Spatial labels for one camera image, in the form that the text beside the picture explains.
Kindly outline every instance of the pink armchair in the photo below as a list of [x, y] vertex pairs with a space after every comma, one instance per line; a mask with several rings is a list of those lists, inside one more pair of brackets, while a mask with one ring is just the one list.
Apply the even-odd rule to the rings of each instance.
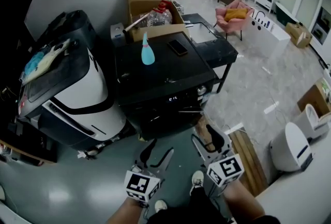
[[[231, 19], [229, 22], [224, 20], [227, 9], [247, 9], [247, 14], [245, 19]], [[254, 12], [254, 9], [246, 5], [241, 0], [234, 0], [232, 3], [227, 5], [225, 8], [216, 9], [216, 25], [225, 31], [225, 38], [228, 38], [228, 33], [240, 30], [240, 40], [243, 40], [242, 30], [246, 24], [247, 18]]]

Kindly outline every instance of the blue spray bottle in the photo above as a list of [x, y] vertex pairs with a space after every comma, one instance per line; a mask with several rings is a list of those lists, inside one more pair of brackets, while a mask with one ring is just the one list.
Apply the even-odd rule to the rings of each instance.
[[153, 50], [147, 42], [147, 32], [144, 34], [143, 49], [141, 50], [141, 60], [145, 65], [153, 64], [155, 61]]

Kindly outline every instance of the tiled floor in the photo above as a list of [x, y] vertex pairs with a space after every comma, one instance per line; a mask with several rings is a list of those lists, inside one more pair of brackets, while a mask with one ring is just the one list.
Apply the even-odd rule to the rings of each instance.
[[[215, 8], [224, 6], [217, 0], [176, 1], [184, 6], [185, 14], [199, 13], [211, 24], [216, 22]], [[263, 10], [277, 22], [274, 14], [255, 6], [252, 0], [248, 5]], [[245, 32], [242, 42], [237, 34], [229, 35], [228, 41], [239, 56], [221, 92], [212, 95], [205, 112], [223, 131], [239, 123], [244, 125], [271, 182], [276, 169], [270, 159], [268, 144], [287, 122], [298, 115], [297, 101], [322, 76], [322, 68], [311, 48], [298, 49], [291, 42], [282, 57], [269, 61], [245, 40]], [[275, 102], [279, 102], [277, 109], [265, 114], [264, 110]]]

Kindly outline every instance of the cardboard box on floor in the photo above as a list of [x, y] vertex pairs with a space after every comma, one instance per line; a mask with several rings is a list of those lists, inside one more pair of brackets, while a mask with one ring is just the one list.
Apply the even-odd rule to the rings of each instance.
[[305, 48], [310, 44], [312, 39], [312, 34], [308, 31], [308, 29], [299, 23], [287, 23], [285, 32], [291, 36], [292, 43], [294, 43], [298, 48]]
[[[160, 1], [161, 0], [128, 0], [129, 24], [133, 23], [132, 17], [137, 16], [141, 13], [150, 12], [153, 8], [158, 7]], [[173, 3], [171, 3], [171, 6], [169, 6], [169, 10], [172, 14], [172, 24], [144, 28], [133, 28], [130, 30], [130, 35], [133, 38], [134, 42], [142, 40], [145, 32], [147, 32], [148, 38], [182, 31], [189, 37], [190, 35], [185, 27], [184, 21]]]

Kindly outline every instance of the knob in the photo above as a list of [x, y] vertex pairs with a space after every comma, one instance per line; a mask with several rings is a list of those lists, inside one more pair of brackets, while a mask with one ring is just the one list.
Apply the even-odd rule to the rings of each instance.
[[202, 86], [200, 86], [199, 88], [198, 88], [198, 95], [200, 96], [200, 95], [204, 95], [205, 93], [206, 93], [206, 91], [207, 91], [207, 88], [204, 86], [204, 85], [202, 85]]

